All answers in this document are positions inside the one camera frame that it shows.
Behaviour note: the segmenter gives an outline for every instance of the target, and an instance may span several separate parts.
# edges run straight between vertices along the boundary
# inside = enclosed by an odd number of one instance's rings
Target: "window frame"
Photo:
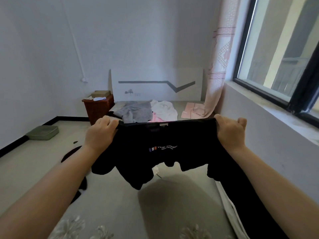
[[[253,21],[253,15],[257,3],[258,0],[250,0],[249,3],[247,18],[238,49],[237,60],[235,63],[233,81],[241,85],[242,87],[256,93],[262,98],[269,100],[275,105],[285,109],[286,111],[306,121],[307,123],[319,128],[319,118],[309,114],[311,108],[319,97],[319,43],[317,44],[289,102],[273,96],[237,78],[241,60],[245,53],[246,41],[249,37],[249,29]]]

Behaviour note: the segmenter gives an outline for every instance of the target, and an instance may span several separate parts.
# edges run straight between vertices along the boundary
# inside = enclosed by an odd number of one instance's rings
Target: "gray clothing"
[[[153,118],[150,102],[129,101],[123,108],[115,111],[114,115],[121,117],[124,123],[148,122]]]

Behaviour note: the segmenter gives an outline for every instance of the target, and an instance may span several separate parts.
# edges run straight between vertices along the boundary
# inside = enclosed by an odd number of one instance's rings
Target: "pink curtain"
[[[204,104],[188,103],[182,118],[209,117],[220,99],[226,68],[236,30],[240,0],[221,0],[217,31],[214,31],[211,62],[207,75],[207,93]]]

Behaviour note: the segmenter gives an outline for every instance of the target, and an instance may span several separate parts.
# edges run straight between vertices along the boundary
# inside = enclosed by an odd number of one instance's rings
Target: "window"
[[[319,0],[251,0],[234,82],[319,127]]]

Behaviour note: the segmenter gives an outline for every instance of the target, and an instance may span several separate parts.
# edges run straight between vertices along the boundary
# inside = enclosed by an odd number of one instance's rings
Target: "window sill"
[[[287,126],[298,132],[300,135],[319,146],[319,129],[297,118],[281,107],[271,103],[270,101],[260,97],[259,95],[245,89],[233,81],[226,81],[227,85],[232,87],[237,92],[241,93],[257,105],[264,108],[278,120],[285,123]]]

